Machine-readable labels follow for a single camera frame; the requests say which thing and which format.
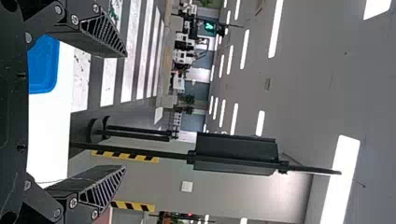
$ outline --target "wall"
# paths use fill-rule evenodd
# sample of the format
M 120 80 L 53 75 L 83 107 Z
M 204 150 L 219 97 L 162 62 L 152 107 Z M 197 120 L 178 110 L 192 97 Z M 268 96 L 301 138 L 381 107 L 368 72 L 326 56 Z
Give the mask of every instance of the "wall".
M 153 148 L 187 153 L 194 144 L 126 141 L 113 138 L 104 144 Z M 69 175 L 96 164 L 127 164 L 128 172 L 118 200 L 154 203 L 157 210 L 209 214 L 216 217 L 249 217 L 288 223 L 301 223 L 311 184 L 310 175 L 271 177 L 194 172 L 184 161 L 161 159 L 160 164 L 91 157 L 86 151 L 69 162 Z M 182 181 L 194 183 L 193 193 L 180 192 Z
M 254 7 L 249 2 L 242 7 Z M 396 168 L 396 1 L 368 21 L 362 19 L 365 3 L 285 1 L 276 56 L 268 59 L 276 1 L 265 1 L 260 15 L 245 23 L 250 29 L 245 70 L 236 66 L 221 83 L 212 83 L 210 93 L 228 99 L 224 129 L 230 128 L 233 103 L 239 103 L 236 131 L 242 134 L 254 134 L 264 109 L 265 135 L 306 165 L 332 167 L 339 134 L 361 140 L 354 179 L 367 187 L 354 182 L 346 224 L 393 223 L 396 211 L 396 179 L 384 173 Z M 231 35 L 235 60 L 243 32 Z M 266 92 L 268 77 L 273 85 Z M 209 125 L 217 129 L 216 122 Z M 314 177 L 305 223 L 320 223 L 328 180 Z

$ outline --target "black bracket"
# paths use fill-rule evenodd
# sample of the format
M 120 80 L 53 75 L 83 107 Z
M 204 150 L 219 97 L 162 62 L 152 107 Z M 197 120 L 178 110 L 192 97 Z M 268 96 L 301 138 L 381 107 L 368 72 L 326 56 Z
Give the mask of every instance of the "black bracket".
M 49 32 L 53 26 L 64 17 L 64 15 L 64 5 L 55 1 L 29 18 L 25 22 L 25 37 L 28 49 L 35 45 L 35 42 L 40 36 Z

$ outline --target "gray floor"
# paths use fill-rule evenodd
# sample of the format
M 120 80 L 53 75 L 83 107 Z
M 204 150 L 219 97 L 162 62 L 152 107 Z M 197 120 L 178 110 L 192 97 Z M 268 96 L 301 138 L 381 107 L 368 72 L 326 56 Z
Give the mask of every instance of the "gray floor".
M 120 28 L 120 34 L 123 39 L 126 39 L 128 20 L 129 20 L 129 8 L 130 1 L 125 1 L 122 10 L 122 23 Z M 161 12 L 161 19 L 164 20 L 165 12 L 165 1 L 154 0 L 154 8 L 157 7 Z M 139 62 L 140 62 L 140 52 L 141 43 L 143 39 L 143 28 L 144 19 L 146 13 L 146 1 L 142 0 L 141 12 L 140 12 L 140 25 L 139 25 L 139 35 L 137 39 L 137 49 L 135 58 L 135 69 L 134 69 L 134 85 L 132 92 L 132 101 L 128 103 L 121 103 L 121 90 L 122 90 L 122 78 L 123 78 L 123 67 L 124 60 L 119 59 L 117 64 L 117 73 L 115 81 L 115 92 L 114 92 L 114 104 L 101 107 L 101 94 L 102 94 L 102 82 L 103 82 L 103 69 L 104 60 L 100 58 L 92 57 L 91 61 L 91 72 L 89 79 L 89 92 L 88 92 L 88 105 L 87 110 L 76 112 L 72 114 L 71 127 L 70 127 L 70 140 L 71 141 L 85 141 L 87 135 L 87 125 L 91 119 L 102 119 L 104 116 L 112 116 L 113 121 L 116 124 L 127 125 L 131 127 L 148 128 L 148 129 L 158 129 L 163 123 L 154 125 L 154 114 L 155 114 L 155 98 L 151 97 L 144 100 L 136 101 L 136 90 L 137 90 L 137 79 L 139 74 Z M 151 39 L 148 46 L 151 49 L 152 43 L 155 41 L 152 38 L 152 30 L 154 25 L 151 25 Z M 147 87 L 148 76 L 146 76 L 145 87 Z M 76 156 L 81 150 L 76 148 L 70 148 L 69 158 Z

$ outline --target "metal rod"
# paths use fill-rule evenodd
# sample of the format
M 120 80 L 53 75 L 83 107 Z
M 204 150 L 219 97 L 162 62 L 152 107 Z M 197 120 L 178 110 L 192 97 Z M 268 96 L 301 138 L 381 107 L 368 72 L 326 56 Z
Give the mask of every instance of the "metal rod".
M 128 147 L 112 147 L 112 146 L 102 146 L 96 144 L 89 143 L 70 143 L 70 147 L 77 147 L 82 149 L 89 150 L 101 150 L 101 151 L 110 151 L 110 152 L 119 152 L 119 153 L 132 153 L 142 156 L 150 156 L 150 157 L 160 157 L 165 159 L 179 160 L 179 161 L 205 161 L 205 162 L 213 162 L 219 164 L 232 164 L 232 165 L 240 165 L 246 167 L 259 167 L 259 168 L 268 168 L 268 169 L 276 169 L 279 171 L 294 171 L 294 172 L 304 172 L 314 175 L 340 175 L 341 172 L 334 171 L 330 169 L 323 169 L 317 167 L 309 167 L 309 166 L 296 166 L 296 165 L 288 165 L 283 162 L 263 162 L 263 161 L 243 161 L 243 160 L 235 160 L 235 159 L 227 159 L 227 158 L 217 158 L 217 157 L 207 157 L 207 156 L 197 156 L 197 155 L 186 155 L 179 154 L 173 152 L 163 152 L 163 151 L 154 151 L 154 150 L 145 150 L 145 149 L 137 149 L 137 148 L 128 148 Z
M 115 137 L 136 138 L 136 139 L 151 140 L 157 142 L 171 141 L 169 136 L 148 135 L 148 134 L 140 134 L 140 133 L 124 133 L 124 132 L 117 132 L 111 130 L 98 130 L 96 131 L 96 134 L 115 136 Z
M 117 126 L 117 125 L 107 125 L 106 130 L 123 131 L 123 132 L 131 132 L 131 133 L 151 133 L 151 134 L 161 134 L 161 135 L 165 135 L 165 136 L 172 136 L 172 132 L 170 132 L 170 131 L 139 129 L 139 128 Z

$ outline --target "blue panel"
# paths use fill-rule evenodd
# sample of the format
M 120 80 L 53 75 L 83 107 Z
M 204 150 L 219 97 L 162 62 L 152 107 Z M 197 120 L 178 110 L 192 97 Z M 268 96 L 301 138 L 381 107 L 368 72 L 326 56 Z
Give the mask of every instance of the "blue panel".
M 59 46 L 58 40 L 43 35 L 28 51 L 29 93 L 46 93 L 55 88 L 58 80 Z

